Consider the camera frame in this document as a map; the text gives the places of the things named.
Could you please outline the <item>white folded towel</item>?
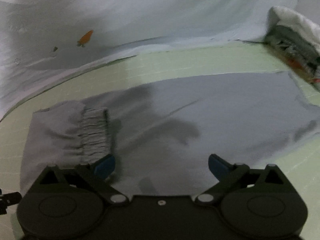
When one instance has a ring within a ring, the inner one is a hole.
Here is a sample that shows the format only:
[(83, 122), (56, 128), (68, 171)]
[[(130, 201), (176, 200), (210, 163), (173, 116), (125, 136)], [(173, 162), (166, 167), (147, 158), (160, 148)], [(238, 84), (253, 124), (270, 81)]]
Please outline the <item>white folded towel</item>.
[(319, 53), (319, 25), (293, 9), (274, 6), (269, 10), (272, 26), (284, 26), (297, 33)]

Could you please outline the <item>stack of folded clothes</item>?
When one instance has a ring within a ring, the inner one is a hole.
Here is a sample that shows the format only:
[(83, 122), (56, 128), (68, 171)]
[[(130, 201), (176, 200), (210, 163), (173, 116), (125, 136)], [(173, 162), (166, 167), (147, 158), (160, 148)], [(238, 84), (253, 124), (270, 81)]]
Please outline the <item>stack of folded clothes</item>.
[(313, 44), (283, 25), (274, 26), (264, 42), (276, 57), (319, 90), (319, 52)]

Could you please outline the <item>green grid mat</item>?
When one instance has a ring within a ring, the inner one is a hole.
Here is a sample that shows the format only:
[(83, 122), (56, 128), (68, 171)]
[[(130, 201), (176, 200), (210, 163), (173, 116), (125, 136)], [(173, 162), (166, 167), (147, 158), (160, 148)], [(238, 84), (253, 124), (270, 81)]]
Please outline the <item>green grid mat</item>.
[[(24, 102), (1, 121), (1, 189), (20, 189), (20, 168), (33, 112), (65, 100), (130, 88), (176, 77), (223, 73), (286, 71), (262, 45), (235, 42), (223, 47), (144, 54), (120, 60), (70, 79)], [(277, 164), (305, 200), (309, 216), (304, 239), (319, 239), (319, 136), (286, 152), (247, 159), (253, 168)]]

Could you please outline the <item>grey sweatpants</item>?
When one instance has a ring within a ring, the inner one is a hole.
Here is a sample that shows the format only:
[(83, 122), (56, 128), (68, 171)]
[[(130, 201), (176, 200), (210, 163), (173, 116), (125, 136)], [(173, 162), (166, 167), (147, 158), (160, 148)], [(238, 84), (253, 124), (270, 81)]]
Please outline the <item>grey sweatpants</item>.
[(215, 183), (208, 157), (254, 165), (319, 132), (319, 107), (289, 72), (163, 80), (33, 113), (21, 164), (26, 193), (49, 165), (112, 154), (127, 195), (192, 195)]

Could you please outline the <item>light blue carrot-print sheet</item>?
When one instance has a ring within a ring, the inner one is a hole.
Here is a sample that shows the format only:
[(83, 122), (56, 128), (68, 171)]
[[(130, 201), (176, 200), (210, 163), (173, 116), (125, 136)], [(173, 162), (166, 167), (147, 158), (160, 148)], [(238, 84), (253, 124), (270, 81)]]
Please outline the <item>light blue carrot-print sheet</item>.
[(298, 0), (1, 0), (1, 115), (77, 72), (143, 51), (266, 33)]

